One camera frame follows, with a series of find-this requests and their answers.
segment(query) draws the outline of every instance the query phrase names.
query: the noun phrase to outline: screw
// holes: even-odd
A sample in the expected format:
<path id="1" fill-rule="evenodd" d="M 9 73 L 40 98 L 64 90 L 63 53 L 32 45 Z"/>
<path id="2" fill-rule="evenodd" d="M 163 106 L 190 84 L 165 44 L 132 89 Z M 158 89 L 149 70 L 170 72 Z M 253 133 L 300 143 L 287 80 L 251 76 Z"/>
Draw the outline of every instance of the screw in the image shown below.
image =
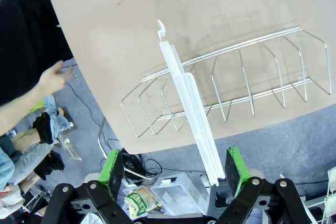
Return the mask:
<path id="1" fill-rule="evenodd" d="M 286 186 L 287 186 L 286 181 L 281 181 L 281 182 L 280 182 L 280 186 L 282 186 L 282 187 L 286 187 Z"/>
<path id="2" fill-rule="evenodd" d="M 256 178 L 254 180 L 252 180 L 252 184 L 254 184 L 254 185 L 259 185 L 259 183 L 260 183 L 260 181 Z"/>

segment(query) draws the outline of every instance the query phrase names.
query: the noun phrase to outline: transparent storage bin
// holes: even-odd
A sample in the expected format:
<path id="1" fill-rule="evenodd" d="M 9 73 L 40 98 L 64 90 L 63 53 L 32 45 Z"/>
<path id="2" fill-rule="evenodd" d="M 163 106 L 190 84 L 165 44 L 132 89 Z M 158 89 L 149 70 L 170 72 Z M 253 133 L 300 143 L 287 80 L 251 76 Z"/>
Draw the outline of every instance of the transparent storage bin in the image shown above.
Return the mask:
<path id="1" fill-rule="evenodd" d="M 206 201 L 186 173 L 159 177 L 151 191 L 172 215 L 206 212 Z"/>

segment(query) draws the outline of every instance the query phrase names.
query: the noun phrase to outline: plastic container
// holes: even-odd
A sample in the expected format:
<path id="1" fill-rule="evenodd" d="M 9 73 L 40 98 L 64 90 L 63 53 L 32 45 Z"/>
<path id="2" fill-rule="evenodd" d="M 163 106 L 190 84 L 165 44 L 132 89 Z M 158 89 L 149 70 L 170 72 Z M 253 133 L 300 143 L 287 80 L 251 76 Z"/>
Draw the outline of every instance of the plastic container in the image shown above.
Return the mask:
<path id="1" fill-rule="evenodd" d="M 194 76 L 185 73 L 179 55 L 173 45 L 164 40 L 166 29 L 158 20 L 160 48 L 174 81 L 178 96 L 184 108 L 190 129 L 195 138 L 206 173 L 211 185 L 219 185 L 218 179 L 225 178 L 223 166 L 215 145 L 209 122 L 202 105 L 201 96 Z"/>
<path id="2" fill-rule="evenodd" d="M 207 212 L 206 201 L 185 173 L 159 177 L 151 191 L 171 215 Z"/>

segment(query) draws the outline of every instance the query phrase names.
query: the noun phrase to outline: beige tabletop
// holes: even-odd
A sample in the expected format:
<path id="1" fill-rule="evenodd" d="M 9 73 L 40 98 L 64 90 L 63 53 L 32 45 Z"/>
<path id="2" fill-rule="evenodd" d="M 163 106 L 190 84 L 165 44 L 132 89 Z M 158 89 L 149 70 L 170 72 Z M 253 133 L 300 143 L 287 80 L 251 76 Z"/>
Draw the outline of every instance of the beige tabletop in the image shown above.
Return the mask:
<path id="1" fill-rule="evenodd" d="M 238 42 L 300 26 L 322 38 L 328 45 L 331 79 L 334 80 L 336 52 L 335 0 L 51 0 L 73 55 L 113 131 L 130 153 L 145 153 L 194 143 L 186 123 L 177 132 L 170 122 L 158 135 L 147 131 L 137 138 L 120 106 L 121 100 L 146 76 L 165 69 L 159 47 L 157 20 L 166 26 L 166 38 L 174 44 L 182 61 Z M 305 73 L 328 89 L 328 71 L 323 44 L 303 35 L 288 35 L 302 50 Z M 278 56 L 284 85 L 302 78 L 297 51 L 283 38 L 267 41 Z M 252 93 L 279 86 L 274 59 L 260 45 L 241 49 Z M 214 59 L 200 62 L 193 74 L 203 104 L 216 102 L 211 70 Z M 221 56 L 215 69 L 219 93 L 227 101 L 247 95 L 237 51 Z M 143 106 L 150 120 L 166 114 L 160 90 L 169 75 L 157 79 L 143 94 Z M 137 132 L 148 127 L 138 104 L 144 83 L 126 100 Z M 327 95 L 313 82 L 285 91 L 286 108 L 280 94 L 232 105 L 224 122 L 220 109 L 210 111 L 208 120 L 214 138 L 251 131 L 332 105 L 335 95 Z M 181 110 L 172 83 L 167 100 L 174 112 Z M 183 118 L 176 119 L 177 124 Z M 153 125 L 158 130 L 163 121 Z"/>

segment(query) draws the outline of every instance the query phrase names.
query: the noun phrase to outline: floor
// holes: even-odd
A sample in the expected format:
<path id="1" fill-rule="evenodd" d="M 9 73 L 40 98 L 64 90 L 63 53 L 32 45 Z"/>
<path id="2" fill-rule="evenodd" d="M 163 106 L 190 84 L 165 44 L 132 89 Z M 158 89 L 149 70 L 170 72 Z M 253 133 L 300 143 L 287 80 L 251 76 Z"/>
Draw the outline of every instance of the floor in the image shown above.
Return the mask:
<path id="1" fill-rule="evenodd" d="M 76 64 L 74 59 L 65 63 L 73 64 Z M 78 66 L 74 66 L 69 84 L 90 108 L 94 120 L 100 124 L 103 114 Z M 49 190 L 59 183 L 70 183 L 75 187 L 81 185 L 86 175 L 101 171 L 100 164 L 103 160 L 97 144 L 99 127 L 92 120 L 88 108 L 69 86 L 57 92 L 55 99 L 59 106 L 66 107 L 78 125 L 78 129 L 69 134 L 83 160 L 74 160 L 64 149 L 54 147 L 62 155 L 66 169 L 63 172 L 53 172 L 42 182 Z M 36 116 L 35 113 L 26 116 L 17 128 L 26 130 Z M 335 121 L 336 105 L 333 105 L 278 125 L 216 140 L 216 145 L 222 164 L 225 162 L 226 149 L 232 145 L 238 146 L 248 168 L 261 170 L 270 182 L 278 179 L 280 173 L 295 183 L 317 182 L 328 179 L 327 170 L 336 166 L 336 155 L 332 149 L 336 140 Z M 108 123 L 103 132 L 106 138 L 117 138 Z M 118 141 L 109 143 L 112 148 L 122 147 Z M 146 153 L 144 156 L 157 160 L 165 168 L 204 170 L 196 145 Z M 148 165 L 149 168 L 157 167 L 155 163 L 149 162 Z M 200 174 L 189 173 L 197 183 L 200 182 Z M 300 195 L 311 198 L 324 194 L 327 183 L 299 185 L 297 188 Z"/>

